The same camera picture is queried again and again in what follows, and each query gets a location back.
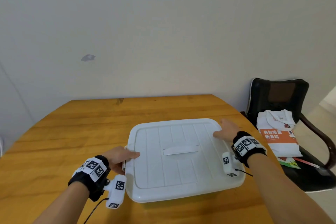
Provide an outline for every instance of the wooden table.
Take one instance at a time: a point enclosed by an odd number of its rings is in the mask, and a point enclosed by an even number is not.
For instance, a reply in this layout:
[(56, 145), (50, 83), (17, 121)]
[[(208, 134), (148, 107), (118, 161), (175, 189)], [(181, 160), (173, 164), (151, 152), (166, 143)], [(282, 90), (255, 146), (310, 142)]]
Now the wooden table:
[[(275, 156), (258, 131), (236, 109), (213, 95), (77, 100), (35, 124), (0, 159), (1, 223), (32, 223), (67, 187), (73, 171), (87, 158), (127, 145), (139, 123), (228, 118), (251, 133)], [(78, 223), (97, 202), (88, 200)], [(252, 177), (221, 192), (135, 203), (125, 195), (118, 210), (100, 205), (90, 223), (272, 223)]]

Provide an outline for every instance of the box lid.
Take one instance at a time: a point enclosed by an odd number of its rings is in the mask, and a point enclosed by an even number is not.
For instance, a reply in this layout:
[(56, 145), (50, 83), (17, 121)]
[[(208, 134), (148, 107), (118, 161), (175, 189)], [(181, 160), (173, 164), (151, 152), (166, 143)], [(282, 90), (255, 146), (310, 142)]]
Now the box lid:
[[(212, 136), (212, 119), (170, 120), (136, 125), (127, 148), (140, 157), (126, 162), (126, 191), (136, 202), (200, 195), (240, 186), (245, 174), (223, 171), (222, 154), (231, 148)], [(245, 170), (241, 163), (237, 168)]]

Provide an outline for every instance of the black wristband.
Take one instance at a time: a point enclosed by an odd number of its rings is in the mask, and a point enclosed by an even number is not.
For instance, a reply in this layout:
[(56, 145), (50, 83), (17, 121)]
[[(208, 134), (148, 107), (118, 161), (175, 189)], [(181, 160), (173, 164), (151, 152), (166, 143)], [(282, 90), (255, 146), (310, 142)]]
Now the black wristband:
[(96, 182), (94, 182), (91, 179), (89, 174), (86, 174), (84, 172), (76, 173), (68, 182), (68, 186), (73, 182), (81, 182), (82, 184), (84, 184), (89, 190), (90, 193), (89, 198), (92, 201), (97, 201), (99, 197), (103, 194), (104, 186), (107, 180), (107, 175), (111, 170), (109, 168), (109, 161), (107, 158), (101, 155), (95, 156), (95, 158), (100, 159), (103, 162), (103, 164), (107, 167), (106, 171), (101, 175), (101, 177), (99, 177), (99, 179)]
[[(247, 137), (251, 137), (251, 135), (245, 131), (239, 131), (236, 135), (236, 137), (233, 139), (233, 144), (231, 146), (231, 149), (233, 150), (234, 154), (236, 155), (236, 158), (239, 160), (239, 162), (243, 163), (246, 167), (249, 167), (248, 163), (247, 163), (247, 160), (248, 158), (253, 155), (253, 154), (256, 154), (256, 153), (261, 153), (261, 154), (264, 154), (266, 155), (266, 151), (264, 148), (253, 148), (251, 150), (248, 150), (246, 147), (245, 149), (247, 150), (247, 152), (244, 154), (244, 156), (241, 156), (239, 154), (239, 152), (237, 151), (237, 149), (234, 147), (234, 144), (242, 137), (244, 136), (247, 136)], [(254, 138), (253, 139), (249, 139), (247, 138), (246, 140), (249, 140), (251, 143), (254, 143), (254, 144), (258, 144), (258, 145), (261, 145), (257, 140), (255, 140)]]

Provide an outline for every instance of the orange label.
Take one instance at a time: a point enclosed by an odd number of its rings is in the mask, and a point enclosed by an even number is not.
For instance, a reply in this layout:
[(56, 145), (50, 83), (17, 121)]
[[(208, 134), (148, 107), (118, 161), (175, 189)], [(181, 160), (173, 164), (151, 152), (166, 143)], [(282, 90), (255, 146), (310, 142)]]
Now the orange label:
[(292, 131), (280, 131), (276, 129), (260, 129), (261, 135), (267, 143), (296, 143), (296, 138)]

